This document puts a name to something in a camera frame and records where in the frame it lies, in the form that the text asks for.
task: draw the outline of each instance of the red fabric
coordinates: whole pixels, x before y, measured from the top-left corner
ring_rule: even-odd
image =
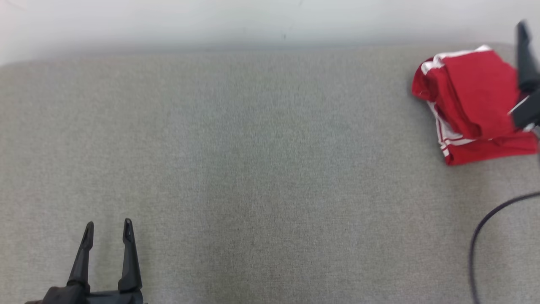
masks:
[[[442,63],[443,66],[431,68],[426,74],[421,65],[412,92],[418,98],[435,102],[434,109],[453,132],[474,140],[458,145],[448,143],[439,134],[441,149],[449,152],[445,157],[447,164],[537,153],[536,136],[515,131],[508,115],[520,94],[512,66],[492,50],[446,57]]]

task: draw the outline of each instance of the black cable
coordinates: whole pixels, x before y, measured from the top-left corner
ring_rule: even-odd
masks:
[[[497,206],[497,208],[493,209],[490,213],[488,213],[482,219],[480,224],[478,224],[478,226],[476,227],[476,230],[474,231],[474,234],[472,235],[473,237],[472,237],[471,246],[470,246],[470,249],[469,249],[469,283],[471,285],[472,300],[474,301],[474,304],[480,304],[480,300],[478,298],[478,290],[476,289],[476,279],[474,277],[474,247],[475,247],[475,244],[476,244],[476,239],[478,238],[478,234],[480,233],[480,229],[482,229],[482,227],[484,227],[484,224],[492,216],[494,216],[497,212],[501,211],[505,207],[508,207],[513,203],[517,203],[517,202],[521,202],[521,201],[524,201],[524,200],[532,199],[532,198],[538,197],[538,196],[540,196],[540,191],[530,193],[530,194],[526,194],[526,195],[522,195],[522,196],[518,196],[518,197],[514,197],[513,199],[511,199],[511,200],[507,201],[506,203],[501,204],[501,205]]]

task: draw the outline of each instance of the white background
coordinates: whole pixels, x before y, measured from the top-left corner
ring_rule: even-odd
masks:
[[[538,0],[0,0],[0,64],[86,52],[511,43],[523,18],[540,49]]]

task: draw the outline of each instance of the folded red cloth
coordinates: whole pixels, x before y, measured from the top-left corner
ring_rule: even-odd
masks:
[[[435,55],[417,69],[412,92],[428,101],[448,165],[533,154],[536,136],[516,131],[515,69],[488,46]]]

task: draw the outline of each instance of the red and white garment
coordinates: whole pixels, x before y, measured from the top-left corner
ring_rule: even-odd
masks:
[[[428,102],[448,165],[537,152],[534,134],[515,131],[515,69],[487,45],[447,52],[416,71],[412,92]]]

